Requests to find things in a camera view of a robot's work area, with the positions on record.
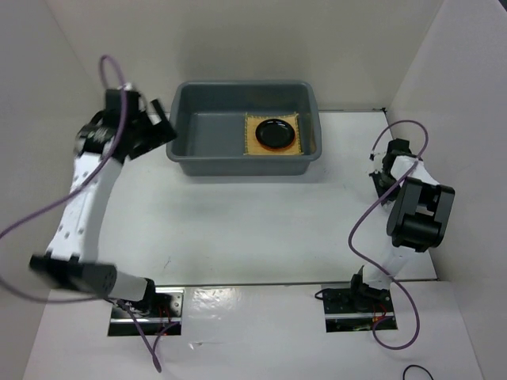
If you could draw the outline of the bamboo woven mat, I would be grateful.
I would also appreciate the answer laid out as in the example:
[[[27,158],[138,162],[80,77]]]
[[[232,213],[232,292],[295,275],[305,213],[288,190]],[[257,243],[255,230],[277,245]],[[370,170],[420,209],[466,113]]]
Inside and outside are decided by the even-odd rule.
[[[251,114],[245,114],[245,155],[276,155],[276,156],[296,156],[301,155],[303,153],[301,142],[300,142],[300,133],[299,133],[299,125],[298,125],[298,114],[293,113],[289,115],[282,116],[257,116]],[[257,141],[255,137],[255,129],[258,124],[267,119],[281,119],[286,122],[289,122],[295,129],[295,141],[292,144],[292,148],[288,151],[284,152],[271,152],[265,151],[262,148],[260,149],[260,143]]]

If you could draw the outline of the black round plate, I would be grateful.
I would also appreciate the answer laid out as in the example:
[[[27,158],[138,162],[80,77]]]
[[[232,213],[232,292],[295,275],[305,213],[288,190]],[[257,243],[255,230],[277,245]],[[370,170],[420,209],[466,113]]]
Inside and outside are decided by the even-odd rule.
[[[295,141],[295,129],[284,120],[267,119],[258,124],[255,137],[260,144],[266,146],[290,146]]]

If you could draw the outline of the orange plastic plate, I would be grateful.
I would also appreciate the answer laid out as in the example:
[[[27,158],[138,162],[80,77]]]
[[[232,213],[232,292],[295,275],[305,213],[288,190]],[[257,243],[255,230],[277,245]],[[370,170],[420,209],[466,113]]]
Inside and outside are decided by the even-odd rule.
[[[288,151],[292,148],[292,145],[290,146],[283,146],[283,147],[272,147],[272,146],[266,146],[261,144],[259,148],[265,150],[265,151],[271,151],[271,152],[284,152]]]

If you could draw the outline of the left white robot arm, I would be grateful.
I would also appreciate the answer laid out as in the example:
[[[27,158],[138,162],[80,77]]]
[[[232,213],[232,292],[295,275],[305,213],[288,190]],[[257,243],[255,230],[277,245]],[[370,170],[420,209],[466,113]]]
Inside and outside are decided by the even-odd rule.
[[[29,267],[58,288],[121,302],[146,317],[161,301],[154,281],[100,262],[98,242],[109,197],[124,163],[167,144],[177,134],[158,100],[151,102],[160,119],[153,123],[143,95],[131,85],[125,90],[123,128],[119,127],[120,91],[108,89],[104,109],[78,132],[71,185],[78,194],[65,206],[45,253],[33,254]]]

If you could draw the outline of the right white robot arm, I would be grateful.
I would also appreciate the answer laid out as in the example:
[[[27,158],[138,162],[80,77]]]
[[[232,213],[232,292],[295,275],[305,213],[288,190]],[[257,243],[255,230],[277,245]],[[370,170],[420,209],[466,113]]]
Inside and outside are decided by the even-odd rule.
[[[353,275],[347,302],[356,311],[384,301],[392,282],[390,276],[396,276],[418,254],[440,245],[456,194],[429,175],[405,139],[388,143],[381,169],[370,177],[380,205],[389,212],[386,232],[391,243],[380,263],[387,273],[371,266]]]

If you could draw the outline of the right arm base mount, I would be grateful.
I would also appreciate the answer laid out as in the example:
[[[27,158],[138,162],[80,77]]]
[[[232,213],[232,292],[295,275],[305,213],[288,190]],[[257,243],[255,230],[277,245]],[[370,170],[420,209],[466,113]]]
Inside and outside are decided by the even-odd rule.
[[[377,330],[396,330],[391,294],[388,291],[379,299],[353,295],[344,284],[323,287],[314,294],[321,302],[326,331],[328,333],[352,333],[371,331],[376,322]]]

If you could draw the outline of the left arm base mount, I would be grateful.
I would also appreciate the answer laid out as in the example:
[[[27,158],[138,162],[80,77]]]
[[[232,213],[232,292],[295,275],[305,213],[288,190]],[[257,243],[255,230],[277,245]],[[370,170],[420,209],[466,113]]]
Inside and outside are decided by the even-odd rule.
[[[130,302],[125,307],[114,305],[109,318],[108,336],[138,336],[139,331],[131,315],[135,316],[146,336],[179,336],[185,289],[183,287],[157,287],[148,309],[135,308]]]

